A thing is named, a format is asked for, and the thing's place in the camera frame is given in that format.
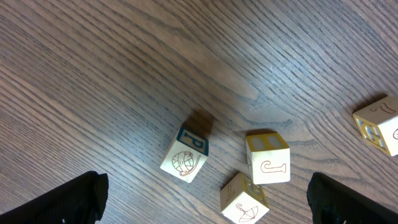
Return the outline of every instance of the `umbrella drawing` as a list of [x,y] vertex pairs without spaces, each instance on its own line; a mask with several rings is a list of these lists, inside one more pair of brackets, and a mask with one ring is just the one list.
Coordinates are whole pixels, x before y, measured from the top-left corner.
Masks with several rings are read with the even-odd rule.
[[180,176],[184,177],[195,170],[199,159],[200,156],[195,163],[192,152],[180,152],[173,156],[172,164],[176,170],[180,171]]
[[243,210],[241,204],[236,204],[236,208],[238,208],[240,211],[243,212],[243,215],[242,215],[241,219],[239,219],[239,222],[251,221],[256,218],[256,215],[259,212],[259,208],[257,206],[252,207],[250,210],[247,210],[247,211]]

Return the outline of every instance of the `alphabet block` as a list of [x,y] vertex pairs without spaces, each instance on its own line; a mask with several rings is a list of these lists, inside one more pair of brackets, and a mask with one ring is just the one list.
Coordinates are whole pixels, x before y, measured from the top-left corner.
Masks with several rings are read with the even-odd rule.
[[256,223],[268,211],[264,189],[239,173],[220,192],[221,212],[234,223]]
[[279,134],[247,136],[246,153],[255,184],[290,181],[290,148]]
[[180,128],[167,149],[160,168],[190,183],[209,155],[208,140]]
[[398,100],[387,96],[353,114],[362,137],[389,156],[398,154]]

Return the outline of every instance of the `brown wooden floor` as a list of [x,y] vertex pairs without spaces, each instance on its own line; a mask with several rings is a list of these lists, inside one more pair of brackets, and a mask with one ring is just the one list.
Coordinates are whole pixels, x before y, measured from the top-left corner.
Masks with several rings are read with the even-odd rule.
[[[291,146],[259,223],[311,223],[315,171],[398,212],[398,157],[352,112],[398,96],[393,0],[0,0],[0,213],[106,172],[101,223],[228,223],[247,130]],[[191,184],[159,169],[178,127],[210,134]]]

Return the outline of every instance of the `line drawing on block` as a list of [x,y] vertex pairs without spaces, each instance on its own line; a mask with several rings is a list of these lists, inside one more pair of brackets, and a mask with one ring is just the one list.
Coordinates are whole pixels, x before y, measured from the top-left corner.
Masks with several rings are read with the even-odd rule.
[[394,134],[392,134],[392,137],[394,137],[394,139],[398,140],[398,129],[396,129],[396,131],[394,131]]
[[270,161],[264,161],[261,164],[261,171],[263,173],[286,172],[286,164],[282,164],[280,167],[268,167],[269,165],[271,165]]
[[370,111],[376,112],[377,109],[379,109],[379,108],[380,108],[381,110],[383,110],[384,112],[389,113],[389,114],[393,114],[393,113],[397,112],[397,111],[394,111],[393,109],[390,109],[390,108],[386,105],[386,103],[381,103],[380,105],[377,105],[377,106],[371,108]]
[[228,185],[228,195],[226,197],[226,201],[228,202],[235,195],[235,190],[232,190],[231,184]]
[[198,156],[197,162],[193,160],[192,152],[179,152],[172,158],[172,164],[174,168],[180,171],[180,176],[184,177],[191,174],[199,163],[200,156]]
[[242,217],[239,219],[239,222],[248,222],[256,218],[257,213],[259,212],[259,208],[252,207],[251,209],[245,211],[242,208],[242,204],[237,203],[236,208],[243,212]]

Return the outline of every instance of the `wooden cube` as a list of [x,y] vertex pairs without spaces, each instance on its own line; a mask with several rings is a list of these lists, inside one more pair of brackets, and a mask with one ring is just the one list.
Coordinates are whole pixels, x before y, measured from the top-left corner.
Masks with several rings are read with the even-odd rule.
[[180,128],[160,168],[190,183],[209,155],[209,142],[191,131]]
[[290,181],[290,148],[279,134],[247,136],[246,153],[255,184]]
[[389,156],[398,154],[398,100],[387,96],[354,113],[362,137]]
[[264,189],[239,173],[220,192],[221,212],[234,223],[256,223],[268,211]]

